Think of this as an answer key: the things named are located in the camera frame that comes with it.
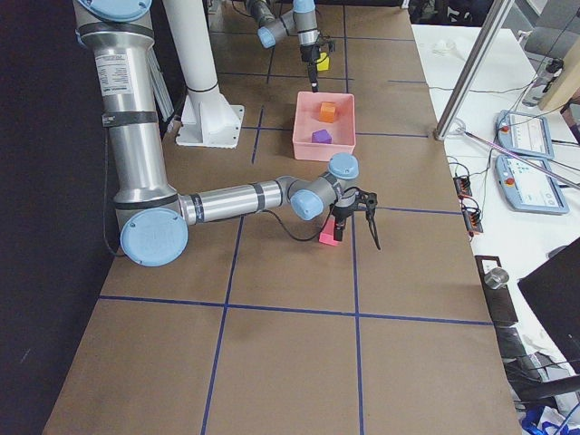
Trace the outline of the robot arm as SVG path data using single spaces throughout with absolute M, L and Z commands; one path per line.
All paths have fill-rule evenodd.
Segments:
M 235 157 L 245 109 L 218 85 L 203 4 L 167 1 L 163 8 L 185 79 L 180 125 L 160 133 L 150 73 L 154 31 L 148 1 L 77 1 L 80 41 L 93 53 L 104 112 L 105 149 L 115 158 L 120 188 L 113 203 L 122 252 L 141 266 L 177 259 L 189 228 L 290 206 L 302 220 L 324 217 L 340 238 L 359 207 L 359 165 L 334 152 L 311 180 L 281 176 L 220 188 Z
M 317 62 L 320 59 L 321 36 L 314 1 L 294 1 L 292 9 L 275 17 L 269 1 L 247 0 L 246 11 L 258 24 L 257 36 L 264 48 L 272 48 L 291 34 L 300 44 L 301 59 L 306 63 L 312 92 L 318 92 Z

